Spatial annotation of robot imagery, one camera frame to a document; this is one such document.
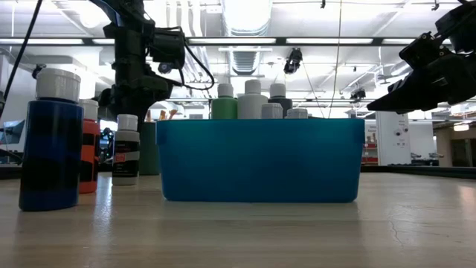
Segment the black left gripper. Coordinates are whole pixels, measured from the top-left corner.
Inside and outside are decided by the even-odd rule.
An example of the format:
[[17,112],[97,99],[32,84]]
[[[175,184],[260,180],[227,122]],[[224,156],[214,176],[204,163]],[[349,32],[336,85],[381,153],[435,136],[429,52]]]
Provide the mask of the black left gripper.
[[104,89],[97,97],[100,107],[109,110],[109,120],[117,121],[119,114],[139,115],[139,122],[146,122],[149,108],[171,96],[174,81],[156,74],[144,75],[132,82],[122,80]]

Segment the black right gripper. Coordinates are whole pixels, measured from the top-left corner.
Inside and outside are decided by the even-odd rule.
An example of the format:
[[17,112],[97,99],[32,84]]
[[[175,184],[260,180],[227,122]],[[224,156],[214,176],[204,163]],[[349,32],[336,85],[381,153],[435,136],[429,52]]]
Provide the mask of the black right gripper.
[[439,103],[456,104],[476,96],[476,50],[453,52],[441,38],[423,33],[399,52],[411,72],[369,103],[370,111],[407,114]]

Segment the green plastic cup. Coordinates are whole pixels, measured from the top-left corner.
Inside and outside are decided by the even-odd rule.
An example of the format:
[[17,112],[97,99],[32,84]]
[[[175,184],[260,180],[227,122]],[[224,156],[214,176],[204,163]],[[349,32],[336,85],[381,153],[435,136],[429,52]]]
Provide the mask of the green plastic cup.
[[141,176],[159,175],[160,164],[155,122],[144,122],[142,124],[140,146],[139,174]]

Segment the small grey paint bottle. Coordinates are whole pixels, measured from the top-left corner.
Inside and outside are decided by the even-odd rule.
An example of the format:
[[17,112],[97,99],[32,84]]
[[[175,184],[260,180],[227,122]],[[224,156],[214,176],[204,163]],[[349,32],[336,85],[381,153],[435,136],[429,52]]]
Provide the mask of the small grey paint bottle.
[[113,141],[112,184],[135,185],[140,160],[140,134],[136,115],[119,114]]

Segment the small red paint bottle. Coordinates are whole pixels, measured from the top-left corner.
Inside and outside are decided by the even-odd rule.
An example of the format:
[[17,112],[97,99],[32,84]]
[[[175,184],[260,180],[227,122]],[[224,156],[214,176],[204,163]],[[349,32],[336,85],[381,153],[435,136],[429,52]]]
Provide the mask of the small red paint bottle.
[[98,102],[80,99],[83,108],[83,144],[81,149],[80,194],[90,194],[97,190],[97,176],[100,156],[100,125],[98,123]]

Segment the large green paint bottle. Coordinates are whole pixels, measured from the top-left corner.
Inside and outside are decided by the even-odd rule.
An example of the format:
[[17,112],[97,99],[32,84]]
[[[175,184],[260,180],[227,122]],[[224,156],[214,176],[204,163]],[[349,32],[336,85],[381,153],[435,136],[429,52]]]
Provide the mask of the large green paint bottle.
[[213,120],[237,119],[237,99],[234,88],[229,83],[220,83],[217,89],[218,98],[211,101],[211,118]]

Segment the large white paint bottle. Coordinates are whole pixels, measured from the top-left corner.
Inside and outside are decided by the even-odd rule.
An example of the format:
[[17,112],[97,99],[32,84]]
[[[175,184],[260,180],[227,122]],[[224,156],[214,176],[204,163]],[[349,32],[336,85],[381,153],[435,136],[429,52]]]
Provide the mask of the large white paint bottle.
[[245,93],[237,98],[238,119],[261,119],[262,105],[268,103],[261,91],[259,80],[245,81]]

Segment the large grey paint bottle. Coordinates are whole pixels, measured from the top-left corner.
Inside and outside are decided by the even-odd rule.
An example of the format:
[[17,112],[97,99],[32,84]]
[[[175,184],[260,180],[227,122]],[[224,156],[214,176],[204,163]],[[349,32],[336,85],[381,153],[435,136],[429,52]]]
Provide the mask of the large grey paint bottle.
[[292,99],[286,97],[286,86],[283,83],[273,83],[270,85],[269,103],[279,103],[283,108],[283,117],[287,116],[289,109],[293,107]]

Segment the teal plastic tray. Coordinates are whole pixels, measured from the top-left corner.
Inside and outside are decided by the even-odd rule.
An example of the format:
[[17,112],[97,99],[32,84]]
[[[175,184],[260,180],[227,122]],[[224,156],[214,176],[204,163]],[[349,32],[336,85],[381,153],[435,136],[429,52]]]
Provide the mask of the teal plastic tray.
[[167,200],[352,202],[364,121],[160,121],[156,141]]

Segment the white pillar with controls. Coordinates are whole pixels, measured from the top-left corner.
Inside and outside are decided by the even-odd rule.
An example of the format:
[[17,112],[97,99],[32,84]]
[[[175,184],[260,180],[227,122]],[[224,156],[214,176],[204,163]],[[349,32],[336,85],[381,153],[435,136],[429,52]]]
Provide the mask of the white pillar with controls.
[[376,127],[379,165],[410,164],[408,116],[395,112],[377,112]]

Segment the red storage shelf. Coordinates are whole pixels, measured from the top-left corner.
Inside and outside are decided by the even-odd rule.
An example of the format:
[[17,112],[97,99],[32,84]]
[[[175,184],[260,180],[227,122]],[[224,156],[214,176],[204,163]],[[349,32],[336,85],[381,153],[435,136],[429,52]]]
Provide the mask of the red storage shelf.
[[364,144],[361,156],[363,165],[377,165],[379,163],[378,147],[376,142]]

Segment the grey monitor screen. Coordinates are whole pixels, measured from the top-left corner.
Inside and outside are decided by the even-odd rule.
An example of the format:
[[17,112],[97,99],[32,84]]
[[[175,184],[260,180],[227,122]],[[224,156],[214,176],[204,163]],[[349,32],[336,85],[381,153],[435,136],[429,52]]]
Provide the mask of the grey monitor screen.
[[25,120],[6,121],[0,127],[0,144],[18,144],[22,136]]

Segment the black overhead rig beam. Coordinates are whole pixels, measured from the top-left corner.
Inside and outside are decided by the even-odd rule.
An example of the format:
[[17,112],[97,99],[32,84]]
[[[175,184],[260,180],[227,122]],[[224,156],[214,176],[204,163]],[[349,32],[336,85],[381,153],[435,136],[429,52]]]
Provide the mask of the black overhead rig beam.
[[[190,46],[402,46],[413,42],[405,37],[187,37]],[[106,38],[33,38],[32,46],[112,46]]]

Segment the black aluminium table frame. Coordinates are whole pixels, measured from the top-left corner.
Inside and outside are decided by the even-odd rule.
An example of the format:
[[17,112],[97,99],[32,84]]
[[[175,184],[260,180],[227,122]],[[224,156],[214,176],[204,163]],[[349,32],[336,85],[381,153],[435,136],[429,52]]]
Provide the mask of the black aluminium table frame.
[[[440,176],[458,179],[476,179],[476,167],[437,167],[418,165],[361,166],[362,173],[403,173],[421,176]],[[0,165],[0,179],[18,179],[22,167]]]

